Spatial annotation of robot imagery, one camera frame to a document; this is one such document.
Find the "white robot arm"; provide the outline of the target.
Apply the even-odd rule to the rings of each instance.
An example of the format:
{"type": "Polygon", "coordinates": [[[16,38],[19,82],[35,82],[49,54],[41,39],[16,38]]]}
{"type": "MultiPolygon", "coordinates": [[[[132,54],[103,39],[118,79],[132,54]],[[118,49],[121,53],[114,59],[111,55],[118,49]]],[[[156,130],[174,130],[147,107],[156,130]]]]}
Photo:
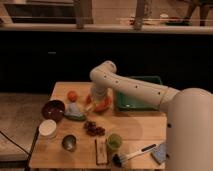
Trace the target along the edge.
{"type": "Polygon", "coordinates": [[[167,115],[166,171],[213,171],[213,93],[122,77],[116,70],[105,61],[90,71],[92,96],[103,98],[112,88],[167,115]]]}

